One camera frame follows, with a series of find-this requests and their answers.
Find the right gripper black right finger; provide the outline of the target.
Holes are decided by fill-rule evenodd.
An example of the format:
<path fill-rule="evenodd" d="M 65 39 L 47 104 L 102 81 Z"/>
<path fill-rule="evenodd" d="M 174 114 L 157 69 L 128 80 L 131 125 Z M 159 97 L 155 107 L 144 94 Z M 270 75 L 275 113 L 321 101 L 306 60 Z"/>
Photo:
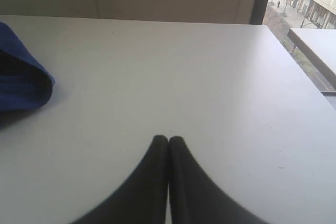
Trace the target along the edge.
<path fill-rule="evenodd" d="M 262 223 L 225 194 L 203 171 L 184 139 L 169 141 L 169 197 L 172 223 Z"/>

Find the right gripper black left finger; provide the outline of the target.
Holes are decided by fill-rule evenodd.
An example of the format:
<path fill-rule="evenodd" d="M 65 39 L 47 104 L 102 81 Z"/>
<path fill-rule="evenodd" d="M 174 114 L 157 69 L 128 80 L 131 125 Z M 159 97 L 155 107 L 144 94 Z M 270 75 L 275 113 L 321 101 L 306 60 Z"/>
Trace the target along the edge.
<path fill-rule="evenodd" d="M 125 182 L 74 223 L 165 223 L 167 167 L 168 140 L 156 135 Z"/>

